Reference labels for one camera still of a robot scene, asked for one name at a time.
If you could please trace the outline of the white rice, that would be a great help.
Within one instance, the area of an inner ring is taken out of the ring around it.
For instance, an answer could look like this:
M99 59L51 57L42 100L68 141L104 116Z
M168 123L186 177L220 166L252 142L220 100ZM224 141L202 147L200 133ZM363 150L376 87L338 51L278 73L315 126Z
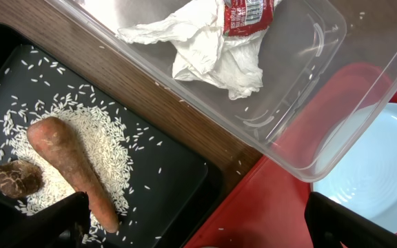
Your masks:
M137 195L151 188L134 184L134 157L149 150L143 140L150 128L146 124L132 127L125 107L56 59L25 45L11 51L0 66L0 165L18 159L32 163L40 169L43 184L30 196L2 196L0 216L32 216L73 192L28 141L28 127L48 117L65 121L76 132L119 217L120 228L113 234L91 217L83 243L90 247L154 247L161 239L161 228L145 223L146 213L136 203Z

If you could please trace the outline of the red serving tray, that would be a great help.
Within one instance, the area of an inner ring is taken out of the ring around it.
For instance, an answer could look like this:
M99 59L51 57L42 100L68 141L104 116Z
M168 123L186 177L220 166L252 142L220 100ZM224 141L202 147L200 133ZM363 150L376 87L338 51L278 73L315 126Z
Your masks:
M337 71L276 142L310 172L320 171L382 98L397 103L388 70L352 63ZM260 159L188 242L189 247L310 247L304 212L313 183Z

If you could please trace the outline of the large light blue plate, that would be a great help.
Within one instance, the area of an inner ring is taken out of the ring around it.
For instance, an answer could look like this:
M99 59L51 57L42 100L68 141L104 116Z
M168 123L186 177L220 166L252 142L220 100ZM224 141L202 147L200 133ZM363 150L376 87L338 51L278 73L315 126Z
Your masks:
M312 190L397 233L397 103L388 103Z

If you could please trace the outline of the brown food scrap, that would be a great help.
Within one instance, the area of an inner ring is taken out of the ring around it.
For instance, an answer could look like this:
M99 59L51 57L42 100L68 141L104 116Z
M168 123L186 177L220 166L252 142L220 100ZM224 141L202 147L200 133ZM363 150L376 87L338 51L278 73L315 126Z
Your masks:
M0 165L0 192L10 198L23 198L44 185L41 169L24 160Z

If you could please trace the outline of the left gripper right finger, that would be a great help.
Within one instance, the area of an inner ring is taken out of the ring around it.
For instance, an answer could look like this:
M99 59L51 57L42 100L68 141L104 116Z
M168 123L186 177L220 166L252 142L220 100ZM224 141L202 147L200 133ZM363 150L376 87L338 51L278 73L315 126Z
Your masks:
M309 195L305 222L315 248L397 248L396 234L318 192Z

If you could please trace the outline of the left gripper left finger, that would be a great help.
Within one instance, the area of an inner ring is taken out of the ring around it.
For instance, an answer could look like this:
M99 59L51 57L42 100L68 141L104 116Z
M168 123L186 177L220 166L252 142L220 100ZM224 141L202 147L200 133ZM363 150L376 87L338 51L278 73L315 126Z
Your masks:
M80 247L90 228L88 195L74 193L24 216L0 202L0 247Z

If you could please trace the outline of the black tray bin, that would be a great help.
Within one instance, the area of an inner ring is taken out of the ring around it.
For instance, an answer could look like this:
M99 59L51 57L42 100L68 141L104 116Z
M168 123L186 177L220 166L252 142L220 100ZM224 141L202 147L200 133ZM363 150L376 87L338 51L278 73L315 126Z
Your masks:
M130 181L120 229L92 228L84 246L182 247L221 192L220 170L0 23L0 165L14 159L9 123L26 127L61 106L100 107L125 126ZM0 231L24 219L26 207L0 192Z

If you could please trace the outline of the orange carrot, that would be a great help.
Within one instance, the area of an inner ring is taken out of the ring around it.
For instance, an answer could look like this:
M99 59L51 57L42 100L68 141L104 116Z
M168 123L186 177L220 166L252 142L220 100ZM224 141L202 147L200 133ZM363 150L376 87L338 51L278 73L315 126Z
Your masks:
M77 192L85 192L89 209L109 233L119 230L119 219L108 193L84 154L76 132L57 117L48 117L27 128L27 139L45 161L59 171Z

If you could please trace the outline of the red snack wrapper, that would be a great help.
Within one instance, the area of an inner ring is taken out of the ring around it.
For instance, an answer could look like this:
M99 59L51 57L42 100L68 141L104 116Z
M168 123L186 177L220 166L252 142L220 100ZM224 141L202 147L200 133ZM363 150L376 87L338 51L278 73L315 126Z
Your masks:
M274 19L275 0L224 0L224 34L247 37L267 29Z

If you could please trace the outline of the crumpled white tissue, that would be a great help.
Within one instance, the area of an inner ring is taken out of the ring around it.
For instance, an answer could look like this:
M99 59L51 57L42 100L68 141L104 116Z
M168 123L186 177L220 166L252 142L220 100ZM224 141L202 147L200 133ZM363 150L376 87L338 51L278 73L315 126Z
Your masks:
M172 77L203 81L228 91L231 100L263 86L258 54L267 29L247 37L224 34L224 0L192 0L164 20L119 28L126 43L170 42L176 48Z

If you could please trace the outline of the clear plastic bin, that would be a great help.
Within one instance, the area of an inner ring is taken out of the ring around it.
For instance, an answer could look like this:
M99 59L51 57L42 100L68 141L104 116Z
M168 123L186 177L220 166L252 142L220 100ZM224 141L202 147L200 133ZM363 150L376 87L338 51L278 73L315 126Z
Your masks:
M126 43L119 28L164 20L190 1L53 1L52 5L106 42L215 123L305 182L325 177L389 102L383 97L334 157L318 172L276 149L303 108L333 75L352 63L388 70L397 82L397 1L279 1L263 37L258 66L263 86L247 98L203 81L172 77L170 42Z

